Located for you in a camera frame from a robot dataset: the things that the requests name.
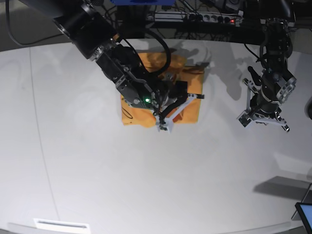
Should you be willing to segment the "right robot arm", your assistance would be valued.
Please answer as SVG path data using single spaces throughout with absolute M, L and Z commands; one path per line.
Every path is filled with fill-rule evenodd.
M 23 3 L 51 18 L 86 59 L 97 63 L 130 106 L 165 117 L 186 102 L 186 82 L 160 78 L 170 66 L 171 52 L 154 32 L 144 29 L 163 46 L 166 60 L 159 70 L 149 72 L 132 46 L 120 44 L 124 36 L 94 8 L 92 1 L 25 0 Z

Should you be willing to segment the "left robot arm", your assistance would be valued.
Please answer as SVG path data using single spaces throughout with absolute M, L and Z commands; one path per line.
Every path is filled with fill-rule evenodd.
M 271 117 L 288 99 L 297 82 L 288 70 L 288 58 L 293 52 L 289 25 L 295 22 L 295 15 L 289 0 L 260 0 L 258 10 L 264 40 L 257 61 L 263 73 L 259 75 L 253 67 L 248 68 L 254 97 L 247 115 Z

